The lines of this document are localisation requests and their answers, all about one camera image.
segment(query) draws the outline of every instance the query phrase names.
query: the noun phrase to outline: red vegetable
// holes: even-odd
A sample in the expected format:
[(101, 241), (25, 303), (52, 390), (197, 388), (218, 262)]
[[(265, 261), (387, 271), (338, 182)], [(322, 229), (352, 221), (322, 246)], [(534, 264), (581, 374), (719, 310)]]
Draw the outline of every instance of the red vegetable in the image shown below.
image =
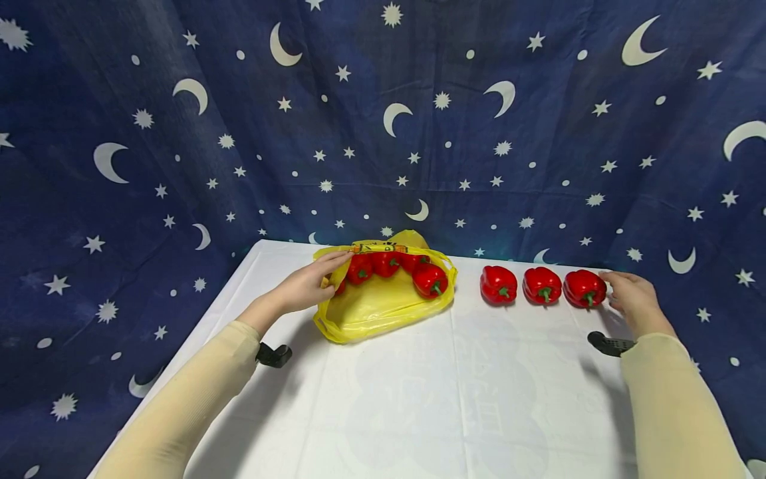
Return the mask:
[(431, 263), (416, 266), (412, 272), (412, 283), (415, 285), (415, 290), (428, 300), (441, 296), (449, 286), (444, 270)]
[(378, 276), (391, 277), (399, 269), (399, 253), (396, 251), (381, 251), (370, 256), (372, 270)]
[(546, 267), (532, 267), (524, 272), (523, 290), (535, 304), (555, 303), (561, 296), (561, 279)]
[(502, 266), (485, 266), (481, 275), (481, 295), (487, 303), (512, 303), (516, 299), (516, 276)]
[(425, 254), (402, 254), (400, 260), (402, 269), (409, 274), (412, 274), (419, 264), (430, 263), (430, 258)]
[(607, 297), (607, 284), (590, 271), (572, 271), (564, 278), (564, 297), (576, 307), (598, 306)]
[(346, 273), (345, 279), (351, 281), (351, 284), (359, 285), (370, 279), (370, 276), (372, 276), (370, 254), (355, 254), (351, 258), (349, 272)]

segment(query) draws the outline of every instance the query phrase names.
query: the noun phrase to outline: hand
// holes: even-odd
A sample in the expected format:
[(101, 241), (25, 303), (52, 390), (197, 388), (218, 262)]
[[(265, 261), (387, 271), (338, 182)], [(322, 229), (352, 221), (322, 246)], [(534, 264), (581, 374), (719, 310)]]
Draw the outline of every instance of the hand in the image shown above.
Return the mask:
[(614, 292), (609, 304), (625, 316), (636, 339), (649, 333), (665, 333), (677, 337), (676, 331), (660, 309), (657, 293), (649, 281), (619, 271), (602, 271), (599, 276), (612, 285)]

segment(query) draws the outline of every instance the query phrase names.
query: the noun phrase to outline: table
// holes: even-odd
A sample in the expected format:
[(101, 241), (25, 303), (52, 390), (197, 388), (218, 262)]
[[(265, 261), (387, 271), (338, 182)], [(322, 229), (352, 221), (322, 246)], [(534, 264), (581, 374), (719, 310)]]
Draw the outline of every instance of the table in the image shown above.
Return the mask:
[[(129, 423), (206, 341), (319, 248), (257, 242)], [(313, 308), (279, 320), (264, 342), (290, 345), (293, 358), (283, 369), (258, 367), (185, 477), (637, 477), (619, 360), (585, 339), (593, 330), (630, 338), (618, 314), (564, 298), (532, 306), (521, 291), (512, 306), (491, 307), (479, 293), (482, 268), (502, 265), (520, 282), (532, 265), (451, 259), (452, 307), (393, 333), (341, 346), (316, 329)], [(550, 268), (562, 278), (577, 269)]]

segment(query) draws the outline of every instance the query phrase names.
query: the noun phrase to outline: beige sleeve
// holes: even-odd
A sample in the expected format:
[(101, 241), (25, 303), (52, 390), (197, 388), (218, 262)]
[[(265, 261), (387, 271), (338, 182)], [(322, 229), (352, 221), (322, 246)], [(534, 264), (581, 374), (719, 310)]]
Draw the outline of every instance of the beige sleeve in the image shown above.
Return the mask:
[(743, 466), (718, 404), (686, 348), (647, 334), (622, 355), (641, 479), (741, 479)]
[(239, 321), (208, 341), (119, 436), (97, 479), (180, 479), (213, 419), (255, 371), (258, 333)]

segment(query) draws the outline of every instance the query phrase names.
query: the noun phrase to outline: fabric backdrop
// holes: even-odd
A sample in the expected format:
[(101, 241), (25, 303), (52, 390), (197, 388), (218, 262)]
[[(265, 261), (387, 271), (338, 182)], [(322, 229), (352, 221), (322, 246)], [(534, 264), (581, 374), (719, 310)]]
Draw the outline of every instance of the fabric backdrop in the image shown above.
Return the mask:
[(651, 279), (766, 458), (756, 0), (0, 2), (0, 477), (83, 477), (255, 241)]

